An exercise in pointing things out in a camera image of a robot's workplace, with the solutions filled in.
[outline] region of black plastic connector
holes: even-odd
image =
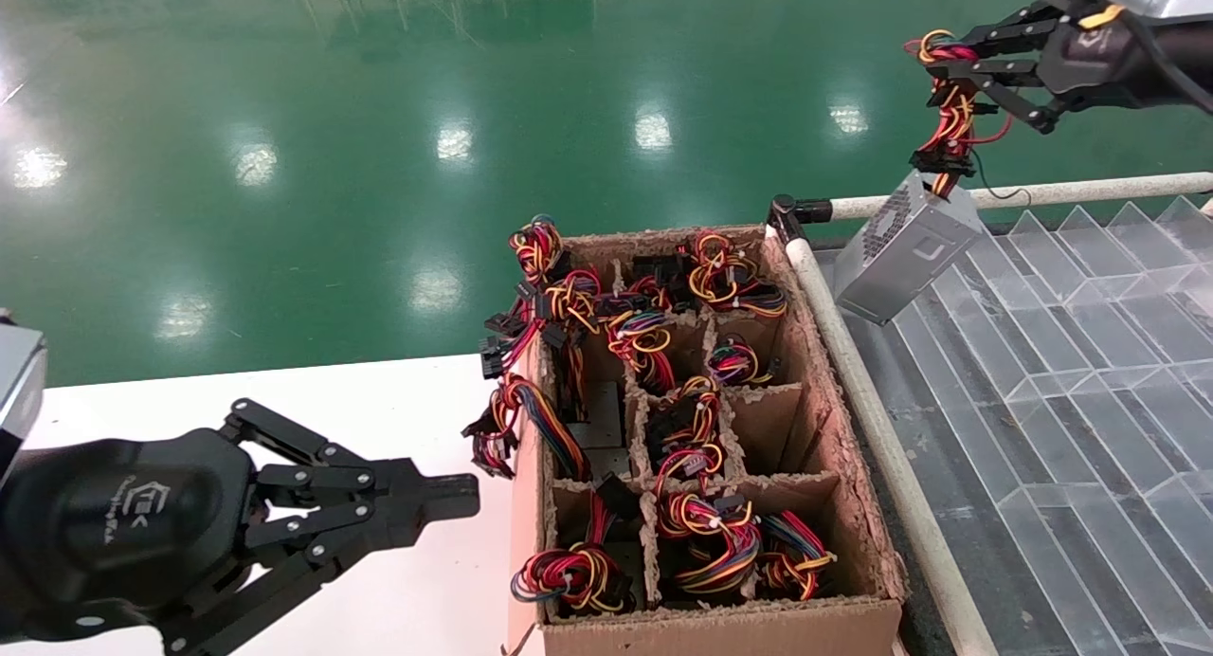
[[[547,297],[547,293],[539,293],[535,297],[535,318],[537,319],[552,319],[552,298]]]
[[[631,521],[640,515],[640,496],[632,492],[627,484],[611,472],[594,483],[594,492],[602,497],[606,509],[622,521]]]
[[[910,165],[922,172],[951,173],[952,176],[975,176],[968,155],[944,154],[941,150],[916,150],[910,155]]]
[[[492,410],[485,406],[484,413],[480,415],[479,420],[468,423],[467,428],[460,432],[461,437],[473,437],[483,434],[495,434],[497,432],[497,422],[492,418]]]
[[[526,323],[523,323],[520,318],[511,318],[511,315],[503,312],[497,312],[492,318],[484,320],[484,327],[495,335],[518,337],[523,332],[523,329],[526,329]]]
[[[603,599],[608,604],[620,604],[625,606],[632,603],[632,578],[627,574],[614,574],[603,588]]]
[[[564,327],[554,323],[543,324],[540,337],[542,337],[543,342],[553,349],[563,349],[564,343],[569,341],[569,335],[564,332]]]
[[[506,372],[505,352],[499,337],[480,341],[480,372],[485,380],[496,380]]]
[[[560,250],[560,255],[556,257],[556,262],[543,273],[543,280],[547,284],[554,285],[557,281],[563,281],[569,275],[569,272],[573,272],[573,255],[568,250]]]
[[[780,358],[771,358],[770,363],[767,363],[767,372],[768,372],[768,375],[770,375],[771,380],[774,380],[775,376],[779,376],[779,370],[782,366],[784,366],[784,361]]]
[[[649,298],[640,293],[605,293],[594,298],[594,315],[598,318],[619,318],[625,312],[648,310],[649,307]]]
[[[499,467],[494,467],[490,466],[489,462],[484,462],[480,458],[480,456],[473,457],[472,463],[475,464],[477,467],[480,467],[480,470],[484,472],[485,474],[492,475],[492,478],[507,479],[507,481],[514,479],[514,470],[511,469],[511,467],[508,466],[500,467],[499,469]]]
[[[690,281],[685,276],[674,276],[666,285],[666,293],[674,312],[694,310],[695,292],[690,290]]]
[[[518,284],[514,285],[514,292],[518,293],[518,297],[523,298],[525,302],[533,302],[535,301],[535,297],[539,296],[539,290],[535,289],[528,280],[518,281]]]
[[[723,517],[724,514],[729,514],[736,509],[742,508],[742,506],[746,506],[746,498],[740,495],[730,495],[728,497],[716,497],[716,500],[712,502],[712,506],[716,509],[716,513]]]

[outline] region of table surface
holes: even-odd
[[[27,447],[169,439],[218,427],[232,401],[254,398],[363,457],[411,457],[426,475],[477,472],[460,430],[491,389],[473,354],[47,389]],[[264,450],[250,452],[258,466],[278,461]],[[508,481],[477,475],[478,517],[431,525],[411,549],[372,554],[238,654],[497,654],[506,633],[511,491]],[[152,656],[163,645],[155,631],[133,628],[4,652]]]

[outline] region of wire connector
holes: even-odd
[[[497,432],[497,422],[496,420],[492,418],[492,410],[489,409],[489,406],[485,406],[484,413],[480,415],[480,418],[474,420],[474,422],[472,423],[468,423],[468,426],[463,428],[462,432],[460,432],[460,435],[461,437],[485,435],[485,434],[495,434],[495,432]]]
[[[910,155],[910,165],[919,172],[950,173],[950,176],[975,176],[968,155],[945,154],[943,150],[916,150]]]
[[[523,323],[519,318],[511,318],[511,315],[503,312],[497,312],[492,318],[484,320],[484,327],[495,335],[518,337],[523,332],[523,329],[526,329],[526,323]]]
[[[606,472],[606,475],[594,483],[594,492],[620,520],[631,521],[640,517],[640,496],[632,492],[619,475]]]
[[[724,517],[724,514],[729,514],[736,509],[741,509],[742,506],[746,506],[746,498],[740,495],[730,495],[728,497],[716,497],[716,501],[712,502],[712,506],[716,509],[717,514]]]
[[[480,341],[480,372],[485,380],[505,375],[505,353],[499,337],[484,337]]]
[[[564,343],[569,340],[569,335],[564,332],[564,327],[554,323],[543,324],[543,331],[540,332],[540,337],[542,337],[543,342],[553,349],[563,349]]]

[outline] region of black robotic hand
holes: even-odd
[[[294,466],[257,472],[243,441]],[[0,644],[153,626],[169,655],[230,654],[369,553],[479,508],[473,475],[366,461],[251,400],[218,430],[30,450],[0,491]]]
[[[1064,113],[1092,107],[1192,104],[1213,115],[1208,17],[1158,19],[1110,0],[1037,0],[958,44],[970,51],[928,63],[928,73],[986,95],[1038,132],[1053,132]],[[1052,99],[1031,103],[1020,87],[1043,87]]]

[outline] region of colorful wire bundle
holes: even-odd
[[[674,397],[662,401],[662,406],[674,406],[684,398],[695,400],[695,417],[689,427],[679,428],[667,435],[666,445],[680,445],[680,447],[697,449],[704,445],[713,445],[719,438],[717,432],[717,413],[721,410],[719,388],[716,381],[707,376],[693,376],[682,384]]]
[[[758,267],[734,250],[728,236],[699,233],[690,250],[695,267],[690,272],[690,290],[714,310],[745,309],[761,318],[779,318],[787,310],[784,292],[758,280]]]
[[[525,603],[559,598],[574,611],[620,614],[634,607],[628,578],[602,548],[615,517],[591,494],[586,541],[540,552],[514,574],[509,592]]]
[[[938,29],[923,35],[919,40],[910,40],[904,49],[915,55],[919,63],[928,65],[940,63],[940,61],[964,61],[975,63],[979,57],[973,49],[966,46],[952,33]],[[918,150],[935,150],[938,154],[956,155],[967,159],[972,154],[973,147],[979,143],[1001,141],[1010,132],[1010,124],[1014,118],[1007,115],[1007,121],[1000,132],[992,137],[975,137],[973,131],[974,104],[976,102],[976,87],[957,85],[949,80],[932,78],[932,93],[946,95],[939,107],[939,126],[935,133],[918,147]],[[958,182],[955,172],[944,172],[936,177],[932,184],[932,193],[938,198],[949,198]]]
[[[577,445],[541,389],[531,381],[507,371],[501,378],[500,387],[494,389],[492,397],[489,398],[489,406],[497,426],[511,427],[511,430],[518,418],[519,406],[524,406],[543,441],[556,455],[564,478],[590,480],[590,458],[586,458],[581,445]]]
[[[771,376],[759,371],[758,365],[758,353],[736,335],[725,337],[707,359],[712,378],[725,387],[768,383]]]
[[[514,250],[523,275],[531,285],[543,280],[543,275],[558,262],[564,241],[556,224],[546,215],[537,215],[509,236],[509,249]]]
[[[714,443],[702,445],[697,449],[673,450],[668,457],[664,458],[661,467],[657,469],[657,497],[661,497],[666,479],[671,474],[693,463],[699,463],[700,466],[694,474],[699,478],[700,489],[707,489],[708,477],[719,473],[721,467],[724,467],[724,450],[721,450],[721,446]]]
[[[671,336],[659,310],[628,310],[608,320],[606,348],[636,371],[640,387],[653,395],[674,388],[674,371],[666,358]]]
[[[721,513],[693,492],[662,497],[657,510],[657,535],[667,540],[691,538],[690,554],[704,565],[673,577],[674,586],[689,594],[738,589],[753,569],[762,548],[752,503]],[[708,540],[723,540],[723,552],[712,552],[704,544]]]
[[[818,572],[838,558],[826,552],[821,540],[797,514],[770,514],[759,525],[773,543],[770,552],[759,555],[759,580],[775,594],[801,601],[811,598],[818,589]]]

